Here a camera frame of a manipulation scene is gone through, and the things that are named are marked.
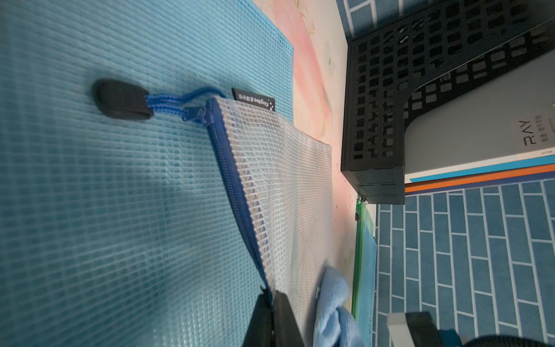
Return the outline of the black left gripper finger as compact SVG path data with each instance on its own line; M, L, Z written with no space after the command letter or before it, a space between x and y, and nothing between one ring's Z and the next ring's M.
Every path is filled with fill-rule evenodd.
M281 292L271 296L263 289L257 297L243 346L305 346L288 297Z

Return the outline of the green mesh document bag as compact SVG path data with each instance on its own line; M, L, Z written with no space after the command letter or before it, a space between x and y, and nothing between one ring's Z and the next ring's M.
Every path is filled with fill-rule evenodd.
M357 199L355 217L357 229L351 312L358 322L370 323L374 315L377 243L373 216L361 198Z

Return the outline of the clear grey document bag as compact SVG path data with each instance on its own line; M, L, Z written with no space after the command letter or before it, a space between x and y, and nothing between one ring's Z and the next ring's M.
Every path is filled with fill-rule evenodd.
M287 296L306 346L334 263L331 147L274 111L213 97L209 138L232 211L270 300Z

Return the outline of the light blue cleaning cloth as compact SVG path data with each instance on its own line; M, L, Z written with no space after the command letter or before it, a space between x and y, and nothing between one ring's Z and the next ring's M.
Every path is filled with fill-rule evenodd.
M348 284L333 267L326 267L317 300L313 346L365 346L353 315L343 306Z

